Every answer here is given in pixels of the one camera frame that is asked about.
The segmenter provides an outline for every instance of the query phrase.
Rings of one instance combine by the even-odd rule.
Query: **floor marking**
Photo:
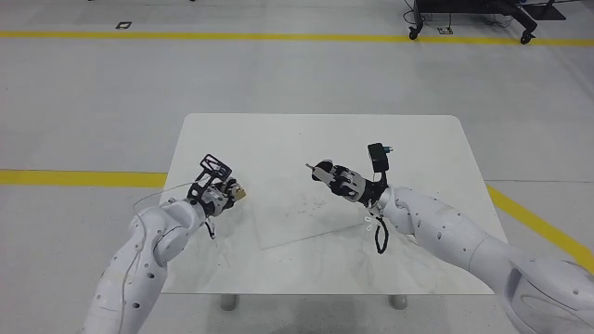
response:
[[[163,188],[167,173],[68,172],[0,170],[0,186],[97,186]],[[486,185],[493,204],[538,235],[558,246],[594,274],[594,255],[585,246],[549,224],[524,206]]]
[[[218,40],[218,41],[301,41],[358,43],[424,43],[460,45],[521,45],[519,39],[504,37],[420,36],[412,42],[407,35],[338,33],[254,33],[254,32],[12,32],[0,31],[0,38],[104,39],[104,40]],[[533,39],[529,45],[594,46],[594,39]]]
[[[577,263],[586,268],[591,274],[594,274],[594,255],[590,249],[490,185],[486,185],[486,189],[489,191],[491,200],[493,200],[496,207],[570,254]]]
[[[0,186],[163,187],[167,173],[0,170]]]

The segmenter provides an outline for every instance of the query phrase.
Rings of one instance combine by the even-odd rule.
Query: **cable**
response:
[[[493,20],[486,20],[484,23],[487,24],[488,26],[499,26],[501,28],[507,28],[511,25],[511,23],[513,22],[513,17],[512,16],[508,16],[508,19],[505,19],[503,21],[498,21],[496,18],[496,15],[493,15]]]
[[[407,4],[407,6],[408,6],[408,11],[407,11],[407,12],[405,12],[405,13],[402,15],[402,18],[405,20],[405,22],[406,22],[407,24],[409,24],[409,25],[416,25],[416,24],[417,24],[416,22],[411,22],[411,21],[409,21],[409,20],[407,19],[407,14],[408,14],[408,13],[413,13],[413,12],[414,12],[414,9],[412,8],[412,5],[410,5],[410,4],[408,3],[408,1],[407,1],[407,0],[405,0],[405,3],[406,3],[406,4]],[[423,16],[423,15],[421,15],[421,14],[420,14],[420,20],[421,20],[422,22],[424,22],[424,21],[425,21],[425,16]]]
[[[388,234],[388,227],[386,227],[386,223],[383,222],[382,217],[376,217],[375,219],[381,223],[381,227],[383,228],[383,246],[380,247],[380,242],[378,241],[380,235],[380,226],[378,225],[375,229],[375,247],[378,250],[378,254],[383,254],[388,248],[388,237],[390,234]]]
[[[128,279],[128,276],[130,275],[130,270],[132,270],[132,266],[134,265],[135,262],[140,262],[140,252],[145,248],[145,243],[147,241],[147,227],[145,225],[145,221],[142,219],[142,217],[140,216],[140,214],[138,214],[138,211],[136,210],[136,205],[138,205],[138,203],[140,203],[141,201],[144,201],[148,198],[152,198],[153,196],[156,195],[160,195],[163,194],[165,192],[171,191],[172,189],[176,189],[182,186],[187,186],[187,185],[192,185],[195,184],[196,181],[192,181],[192,182],[186,182],[184,184],[178,185],[178,186],[174,186],[174,187],[169,187],[166,189],[163,189],[159,192],[155,192],[152,193],[150,195],[145,196],[144,198],[140,199],[139,201],[135,202],[134,205],[132,205],[132,211],[134,212],[134,216],[136,218],[138,218],[138,220],[140,221],[140,224],[142,225],[142,241],[140,242],[140,245],[136,244],[136,255],[134,256],[134,259],[132,260],[132,262],[130,262],[130,265],[128,266],[128,268],[126,269],[126,273],[123,275],[123,280],[122,280],[122,316],[120,317],[120,326],[118,327],[118,334],[122,334],[122,327],[123,327],[123,311],[125,310],[125,284],[126,284],[126,280]]]
[[[211,237],[211,240],[214,240],[214,230],[211,228],[211,225],[208,223],[208,218],[204,221],[206,228],[208,229],[208,236]]]

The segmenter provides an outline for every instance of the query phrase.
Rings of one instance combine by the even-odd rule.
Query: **table leg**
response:
[[[395,310],[404,310],[408,306],[406,295],[388,295],[388,302]]]
[[[239,295],[221,294],[221,309],[223,311],[233,311],[239,303]]]

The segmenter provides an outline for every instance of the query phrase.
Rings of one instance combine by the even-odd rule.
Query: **white table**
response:
[[[169,265],[165,293],[492,294],[389,225],[379,255],[364,208],[332,195],[305,167],[323,159],[373,175],[367,145],[392,146],[388,182],[460,209],[506,240],[458,119],[452,116],[190,114],[165,187],[194,180],[211,153],[247,197],[200,229]],[[187,188],[165,193],[182,199]]]

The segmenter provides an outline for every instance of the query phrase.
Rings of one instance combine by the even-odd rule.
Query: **black cable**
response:
[[[377,219],[383,227],[383,246],[380,247],[380,241],[378,240],[380,235],[380,227],[378,226],[375,229],[375,247],[378,250],[379,254],[383,254],[386,251],[386,249],[388,249],[388,227],[386,227],[386,223],[383,222],[383,219],[381,217],[376,217],[375,219]]]
[[[484,23],[486,23],[488,26],[499,26],[501,28],[506,28],[508,26],[511,25],[511,23],[513,22],[513,17],[512,16],[508,16],[508,19],[502,20],[502,21],[498,21],[496,15],[493,15],[493,20],[486,20]]]
[[[414,12],[414,10],[412,9],[412,5],[410,5],[410,4],[408,3],[408,1],[407,1],[407,0],[405,0],[405,3],[406,3],[406,4],[407,4],[407,6],[408,6],[408,11],[407,11],[407,12],[405,12],[405,13],[402,15],[402,18],[404,19],[404,21],[405,21],[407,24],[409,24],[409,25],[416,25],[416,22],[411,22],[411,21],[409,21],[409,20],[407,19],[407,14],[408,14],[408,13],[413,13],[413,12]],[[433,19],[433,13],[430,13],[430,14],[431,14],[431,18],[430,18],[430,19],[427,19],[427,20],[432,20],[432,19]],[[422,22],[425,22],[425,16],[423,16],[423,15],[420,15],[420,20],[421,20]]]
[[[210,236],[211,239],[214,239],[214,231],[212,231],[211,226],[209,225],[208,221],[205,221],[204,224],[206,225],[206,228],[208,229],[208,236]]]

